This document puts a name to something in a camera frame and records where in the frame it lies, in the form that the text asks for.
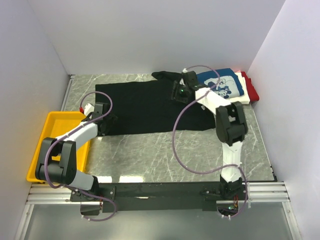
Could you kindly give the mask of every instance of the orange tray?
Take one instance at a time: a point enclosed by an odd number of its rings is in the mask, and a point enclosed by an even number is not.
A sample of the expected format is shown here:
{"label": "orange tray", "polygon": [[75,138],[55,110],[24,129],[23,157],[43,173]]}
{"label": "orange tray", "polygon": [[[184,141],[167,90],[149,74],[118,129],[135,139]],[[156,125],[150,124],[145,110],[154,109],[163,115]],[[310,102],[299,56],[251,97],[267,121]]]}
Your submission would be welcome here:
{"label": "orange tray", "polygon": [[[26,180],[28,182],[44,182],[36,179],[35,176],[38,156],[43,139],[48,137],[55,138],[65,134],[66,132],[78,126],[81,120],[83,120],[85,117],[86,116],[79,111],[51,111],[48,113],[32,158],[28,174],[26,176]],[[86,167],[89,146],[90,141],[87,141],[78,149],[78,151],[76,151],[76,168],[81,172],[83,172]],[[52,159],[60,161],[60,156],[52,157]]]}

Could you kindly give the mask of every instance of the marble surface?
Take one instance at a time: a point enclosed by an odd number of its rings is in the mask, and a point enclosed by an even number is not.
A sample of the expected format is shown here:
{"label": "marble surface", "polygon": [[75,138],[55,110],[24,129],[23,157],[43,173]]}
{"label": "marble surface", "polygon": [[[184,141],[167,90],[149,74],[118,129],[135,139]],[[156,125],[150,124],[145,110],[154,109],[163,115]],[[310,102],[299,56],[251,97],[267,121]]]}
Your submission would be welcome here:
{"label": "marble surface", "polygon": [[[64,111],[77,111],[80,100],[95,90],[96,84],[143,82],[155,80],[150,74],[74,75]],[[89,95],[84,105],[95,102]],[[273,181],[270,161],[255,113],[244,106],[248,125],[241,161],[250,181]],[[193,174],[183,169],[171,147],[171,132],[96,137],[91,140],[85,172],[99,177],[100,182],[189,182],[219,181],[219,172]],[[180,159],[191,169],[207,171],[222,165],[222,145],[215,129],[178,131],[176,148]]]}

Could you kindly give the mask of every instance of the white wall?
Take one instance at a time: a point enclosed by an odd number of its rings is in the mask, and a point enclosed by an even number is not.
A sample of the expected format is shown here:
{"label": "white wall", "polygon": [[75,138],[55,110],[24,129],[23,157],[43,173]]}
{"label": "white wall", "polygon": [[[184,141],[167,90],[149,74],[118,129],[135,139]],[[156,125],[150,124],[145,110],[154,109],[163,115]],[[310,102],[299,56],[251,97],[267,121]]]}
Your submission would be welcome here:
{"label": "white wall", "polygon": [[29,0],[69,74],[248,70],[285,0]]}
{"label": "white wall", "polygon": [[0,2],[0,239],[13,239],[30,184],[27,171],[68,75],[28,1]]}
{"label": "white wall", "polygon": [[286,0],[248,75],[254,110],[303,239],[320,239],[320,2]]}

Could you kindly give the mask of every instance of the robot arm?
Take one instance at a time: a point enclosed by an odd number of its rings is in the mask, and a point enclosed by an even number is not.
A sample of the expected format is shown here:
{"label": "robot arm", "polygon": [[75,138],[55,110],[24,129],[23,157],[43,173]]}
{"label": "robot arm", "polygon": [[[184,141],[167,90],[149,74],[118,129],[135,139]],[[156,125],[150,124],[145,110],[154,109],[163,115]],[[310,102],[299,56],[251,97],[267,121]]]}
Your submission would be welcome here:
{"label": "robot arm", "polygon": [[[83,119],[79,125],[84,125],[86,122],[104,115],[109,108],[110,105],[108,103],[97,102],[94,105],[94,108],[92,108],[92,105],[87,104],[84,108],[87,117]],[[69,133],[73,129],[56,138],[45,138],[41,144],[35,169],[35,177],[39,180],[46,180],[44,162],[47,151],[56,140],[68,136],[66,139],[59,142],[50,153],[48,159],[48,173],[50,179],[55,183],[69,185],[70,187],[91,191],[92,193],[97,194],[99,191],[97,177],[77,170],[77,150],[87,141],[97,136],[106,135],[116,120],[117,117],[111,113],[96,122],[84,126],[71,136],[69,136]],[[59,155],[60,161],[52,159],[52,157]]]}
{"label": "robot arm", "polygon": [[[248,132],[242,104],[232,103],[209,87],[199,84],[194,71],[182,73],[182,79],[183,81],[174,83],[171,98],[182,103],[188,103],[195,98],[199,104],[209,109],[215,115],[216,134],[222,142],[223,165],[239,166],[243,140]],[[232,196],[242,185],[240,170],[236,167],[224,168],[220,182],[221,194]]]}

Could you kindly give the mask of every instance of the folded clothing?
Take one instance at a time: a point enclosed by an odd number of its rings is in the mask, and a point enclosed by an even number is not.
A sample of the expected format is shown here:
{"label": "folded clothing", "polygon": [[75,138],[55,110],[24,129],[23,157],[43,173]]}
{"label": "folded clothing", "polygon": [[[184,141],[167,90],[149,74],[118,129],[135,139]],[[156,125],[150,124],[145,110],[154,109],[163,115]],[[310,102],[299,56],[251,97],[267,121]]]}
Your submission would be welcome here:
{"label": "folded clothing", "polygon": [[[244,90],[238,76],[230,68],[216,70],[220,75],[220,82],[212,90],[219,96],[229,99],[244,95]],[[196,75],[198,81],[212,87],[218,81],[218,76],[214,71],[206,71]]]}
{"label": "folded clothing", "polygon": [[[168,75],[167,72],[158,74],[160,80],[95,85],[96,91],[111,97],[112,112],[118,117],[108,135],[172,131],[179,113],[186,105],[171,100],[173,80],[176,78],[180,80],[181,74],[174,72],[170,74],[172,75]],[[109,102],[101,94],[95,95],[95,101]],[[196,103],[182,115],[177,130],[204,131],[215,126],[214,115]]]}
{"label": "folded clothing", "polygon": [[248,92],[249,98],[250,98],[250,102],[256,102],[260,100],[260,97],[255,89],[255,87],[253,86],[252,82],[251,82],[251,78],[248,78],[247,74],[242,71],[241,75],[244,77],[245,79],[245,85],[246,85],[246,90]]}

